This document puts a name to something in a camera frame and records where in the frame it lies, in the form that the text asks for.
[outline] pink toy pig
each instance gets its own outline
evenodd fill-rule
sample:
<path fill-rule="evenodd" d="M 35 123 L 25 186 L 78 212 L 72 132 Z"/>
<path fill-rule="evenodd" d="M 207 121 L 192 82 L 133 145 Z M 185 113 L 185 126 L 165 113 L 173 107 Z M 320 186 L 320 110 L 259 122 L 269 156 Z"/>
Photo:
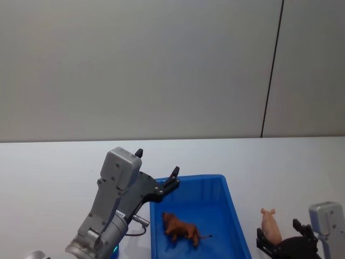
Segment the pink toy pig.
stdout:
<path fill-rule="evenodd" d="M 271 209 L 271 211 L 261 209 L 261 213 L 263 214 L 261 229 L 263 230 L 265 237 L 273 244 L 279 244 L 282 241 L 282 238 L 277 223 L 273 217 L 275 209 Z"/>

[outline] white wall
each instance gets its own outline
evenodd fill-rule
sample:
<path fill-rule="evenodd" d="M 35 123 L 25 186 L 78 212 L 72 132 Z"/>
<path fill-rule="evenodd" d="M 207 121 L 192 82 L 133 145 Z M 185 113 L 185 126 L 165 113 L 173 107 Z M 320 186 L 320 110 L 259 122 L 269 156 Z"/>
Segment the white wall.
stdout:
<path fill-rule="evenodd" d="M 258 137 L 280 6 L 1 0 L 0 141 Z"/>
<path fill-rule="evenodd" d="M 287 0 L 264 136 L 345 134 L 345 2 Z"/>

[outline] white table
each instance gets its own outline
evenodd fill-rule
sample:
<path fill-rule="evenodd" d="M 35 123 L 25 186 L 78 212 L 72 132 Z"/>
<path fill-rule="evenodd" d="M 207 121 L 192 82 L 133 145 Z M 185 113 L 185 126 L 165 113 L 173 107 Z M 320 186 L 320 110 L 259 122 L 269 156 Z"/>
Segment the white table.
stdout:
<path fill-rule="evenodd" d="M 63 251 L 91 208 L 106 153 L 117 146 L 143 148 L 141 169 L 155 178 L 176 165 L 181 175 L 224 174 L 253 258 L 264 258 L 256 248 L 261 207 L 276 208 L 287 238 L 298 234 L 293 218 L 310 223 L 309 205 L 345 204 L 343 137 L 0 144 L 0 258 Z M 139 215 L 149 219 L 148 204 Z M 136 230 L 131 223 L 129 232 Z M 120 259 L 137 258 L 150 258 L 149 229 L 120 243 Z"/>

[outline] brown toy animal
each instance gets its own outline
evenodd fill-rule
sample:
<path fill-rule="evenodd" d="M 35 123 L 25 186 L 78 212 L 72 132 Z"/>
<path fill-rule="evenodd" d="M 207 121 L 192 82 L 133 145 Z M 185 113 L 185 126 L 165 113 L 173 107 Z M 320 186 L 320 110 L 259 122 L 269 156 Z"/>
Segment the brown toy animal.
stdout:
<path fill-rule="evenodd" d="M 178 236 L 184 236 L 187 239 L 191 239 L 193 246 L 197 248 L 200 239 L 212 237 L 212 235 L 200 236 L 196 225 L 180 221 L 173 213 L 163 212 L 162 216 L 165 225 L 164 234 L 171 235 L 172 242 L 176 242 Z"/>
<path fill-rule="evenodd" d="M 263 214 L 261 229 L 263 230 L 266 238 L 273 244 L 279 244 L 282 241 L 282 238 L 277 223 L 273 217 L 275 214 L 275 209 L 271 209 L 271 211 L 261 209 L 261 213 Z"/>

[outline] blue tray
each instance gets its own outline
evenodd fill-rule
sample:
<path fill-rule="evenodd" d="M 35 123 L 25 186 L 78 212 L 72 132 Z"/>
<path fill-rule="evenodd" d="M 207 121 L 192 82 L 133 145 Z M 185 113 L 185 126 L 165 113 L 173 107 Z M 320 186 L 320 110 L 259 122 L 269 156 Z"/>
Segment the blue tray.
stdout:
<path fill-rule="evenodd" d="M 161 203 L 150 203 L 152 259 L 249 259 L 251 258 L 225 177 L 222 175 L 181 176 L 180 187 Z M 201 235 L 195 249 L 191 241 L 176 244 L 164 235 L 162 212 L 172 212 L 194 223 Z"/>

